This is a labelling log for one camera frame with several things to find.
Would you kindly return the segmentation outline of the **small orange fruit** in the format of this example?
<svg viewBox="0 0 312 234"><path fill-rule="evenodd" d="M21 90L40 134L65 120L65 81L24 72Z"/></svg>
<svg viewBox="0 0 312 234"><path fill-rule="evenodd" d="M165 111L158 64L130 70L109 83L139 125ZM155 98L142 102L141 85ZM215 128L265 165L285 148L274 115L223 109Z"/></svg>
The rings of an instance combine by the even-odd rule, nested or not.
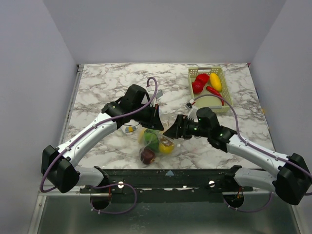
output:
<svg viewBox="0 0 312 234"><path fill-rule="evenodd" d="M173 144L169 139L167 139L167 138L165 138L165 137L162 137L162 138L160 139L160 142L161 142L163 145L165 145L166 147L169 147L169 146L171 146L171 145Z"/></svg>

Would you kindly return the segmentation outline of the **yellow banana bunch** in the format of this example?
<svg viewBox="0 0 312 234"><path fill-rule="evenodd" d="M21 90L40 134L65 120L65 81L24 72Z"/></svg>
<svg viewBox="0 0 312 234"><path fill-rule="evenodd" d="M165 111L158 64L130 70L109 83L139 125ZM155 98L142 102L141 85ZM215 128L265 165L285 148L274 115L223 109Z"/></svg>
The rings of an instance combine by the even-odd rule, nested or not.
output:
<svg viewBox="0 0 312 234"><path fill-rule="evenodd" d="M144 133L145 133L145 130L142 130L138 135L138 143L140 144L144 143Z"/></svg>

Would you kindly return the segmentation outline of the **yellow green lemon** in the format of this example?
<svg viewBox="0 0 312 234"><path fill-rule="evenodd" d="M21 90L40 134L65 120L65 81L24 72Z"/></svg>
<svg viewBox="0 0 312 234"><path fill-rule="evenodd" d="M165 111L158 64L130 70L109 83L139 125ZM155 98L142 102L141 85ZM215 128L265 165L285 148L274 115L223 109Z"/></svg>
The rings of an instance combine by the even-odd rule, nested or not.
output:
<svg viewBox="0 0 312 234"><path fill-rule="evenodd" d="M163 142L160 142L158 150L162 154L170 154L174 150L174 148L175 148L174 144L167 145L164 144Z"/></svg>

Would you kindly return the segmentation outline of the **clear zip top bag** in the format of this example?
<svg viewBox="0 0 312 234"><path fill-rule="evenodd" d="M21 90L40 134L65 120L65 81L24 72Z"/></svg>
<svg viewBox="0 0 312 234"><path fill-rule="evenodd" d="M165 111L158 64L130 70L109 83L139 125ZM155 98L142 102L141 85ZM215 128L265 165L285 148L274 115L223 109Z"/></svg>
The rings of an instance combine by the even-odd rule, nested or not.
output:
<svg viewBox="0 0 312 234"><path fill-rule="evenodd" d="M139 123L130 123L122 126L122 131L125 135L137 134L139 145L139 159L145 165L159 162L166 157L178 156L181 152L181 145L176 139L171 139L164 135L164 132L169 129L172 123L172 118L169 114L159 111L159 116L164 130L152 130L141 126Z"/></svg>

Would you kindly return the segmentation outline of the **green bell pepper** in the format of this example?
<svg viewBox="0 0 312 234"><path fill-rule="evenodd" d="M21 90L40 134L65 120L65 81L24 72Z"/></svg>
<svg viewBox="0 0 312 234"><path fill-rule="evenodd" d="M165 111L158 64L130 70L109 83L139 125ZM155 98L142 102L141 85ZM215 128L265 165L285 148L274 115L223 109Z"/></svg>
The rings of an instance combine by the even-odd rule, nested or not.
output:
<svg viewBox="0 0 312 234"><path fill-rule="evenodd" d="M146 146L146 148L151 150L154 153L158 153L159 152L159 142L158 141L152 141Z"/></svg>

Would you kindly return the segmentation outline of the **dark maroon fruit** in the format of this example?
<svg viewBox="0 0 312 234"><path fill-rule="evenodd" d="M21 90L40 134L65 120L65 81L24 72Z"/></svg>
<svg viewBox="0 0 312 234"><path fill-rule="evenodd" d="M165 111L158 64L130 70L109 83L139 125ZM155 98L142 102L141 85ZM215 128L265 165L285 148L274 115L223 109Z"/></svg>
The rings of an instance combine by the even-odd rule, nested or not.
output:
<svg viewBox="0 0 312 234"><path fill-rule="evenodd" d="M140 154L140 160L142 163L149 165L155 160L155 153L149 148L144 148Z"/></svg>

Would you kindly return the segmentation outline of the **red round fruit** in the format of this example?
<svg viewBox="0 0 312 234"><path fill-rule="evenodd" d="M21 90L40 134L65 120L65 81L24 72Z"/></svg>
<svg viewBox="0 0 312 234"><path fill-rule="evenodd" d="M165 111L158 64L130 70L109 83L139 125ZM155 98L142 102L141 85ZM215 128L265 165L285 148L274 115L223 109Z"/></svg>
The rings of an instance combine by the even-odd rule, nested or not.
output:
<svg viewBox="0 0 312 234"><path fill-rule="evenodd" d="M200 94L203 91L204 84L202 84L200 81L194 81L192 82L192 89L194 94Z"/></svg>

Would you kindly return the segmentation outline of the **red chili pepper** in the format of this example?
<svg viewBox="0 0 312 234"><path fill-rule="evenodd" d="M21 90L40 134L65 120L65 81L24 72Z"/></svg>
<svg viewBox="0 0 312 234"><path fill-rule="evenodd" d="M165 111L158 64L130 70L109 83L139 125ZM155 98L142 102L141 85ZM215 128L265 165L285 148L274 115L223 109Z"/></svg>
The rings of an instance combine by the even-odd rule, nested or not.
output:
<svg viewBox="0 0 312 234"><path fill-rule="evenodd" d="M223 98L221 93L219 91L217 91L216 89L214 89L213 87L211 87L211 86L207 86L206 90L209 91L213 95L217 95L217 96ZM224 100L223 99L221 99L221 104L222 104L222 106L224 106Z"/></svg>

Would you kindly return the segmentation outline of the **small green watermelon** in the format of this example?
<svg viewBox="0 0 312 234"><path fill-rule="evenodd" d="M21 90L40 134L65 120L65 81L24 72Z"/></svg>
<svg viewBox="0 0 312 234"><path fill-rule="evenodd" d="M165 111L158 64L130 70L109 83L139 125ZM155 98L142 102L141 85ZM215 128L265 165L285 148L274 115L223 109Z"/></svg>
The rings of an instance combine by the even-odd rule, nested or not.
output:
<svg viewBox="0 0 312 234"><path fill-rule="evenodd" d="M158 136L155 131L147 129L143 133L143 140L146 144L158 143Z"/></svg>

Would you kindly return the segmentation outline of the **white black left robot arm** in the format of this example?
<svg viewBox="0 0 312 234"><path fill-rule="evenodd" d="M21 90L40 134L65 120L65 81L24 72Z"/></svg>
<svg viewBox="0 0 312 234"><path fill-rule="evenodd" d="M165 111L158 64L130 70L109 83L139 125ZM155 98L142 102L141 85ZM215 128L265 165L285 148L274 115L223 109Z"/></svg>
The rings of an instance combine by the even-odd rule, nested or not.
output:
<svg viewBox="0 0 312 234"><path fill-rule="evenodd" d="M146 89L133 84L124 96L105 104L95 120L75 137L56 148L47 146L42 153L43 179L48 179L61 193L80 185L104 192L108 187L106 173L99 167L79 168L79 162L98 142L131 120L162 131L159 105L153 103L154 98Z"/></svg>

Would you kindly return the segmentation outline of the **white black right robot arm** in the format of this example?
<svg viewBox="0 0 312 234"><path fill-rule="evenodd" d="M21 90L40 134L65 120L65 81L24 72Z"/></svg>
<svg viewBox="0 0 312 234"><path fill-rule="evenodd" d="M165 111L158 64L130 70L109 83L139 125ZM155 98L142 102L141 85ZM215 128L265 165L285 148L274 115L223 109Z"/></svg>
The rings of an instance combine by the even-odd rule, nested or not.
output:
<svg viewBox="0 0 312 234"><path fill-rule="evenodd" d="M312 175L301 155L274 152L247 140L238 130L220 125L216 113L208 107L197 110L196 116L197 121L194 121L178 115L165 136L173 139L205 137L212 147L261 167L260 171L240 167L225 177L224 185L230 191L239 187L260 188L274 192L288 204L300 203L312 185Z"/></svg>

